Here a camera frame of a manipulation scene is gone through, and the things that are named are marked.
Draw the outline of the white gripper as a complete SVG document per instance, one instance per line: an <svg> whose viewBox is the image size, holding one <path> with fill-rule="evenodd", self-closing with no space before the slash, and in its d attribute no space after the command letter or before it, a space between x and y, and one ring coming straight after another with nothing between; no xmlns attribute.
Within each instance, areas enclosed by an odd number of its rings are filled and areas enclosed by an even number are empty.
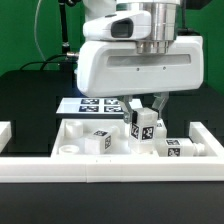
<svg viewBox="0 0 224 224"><path fill-rule="evenodd" d="M86 22L77 67L80 92L119 96L124 122L130 124L131 96L155 93L152 108L161 118L168 92L199 88L203 38L177 34L180 5L181 0L117 0L114 12Z"/></svg>

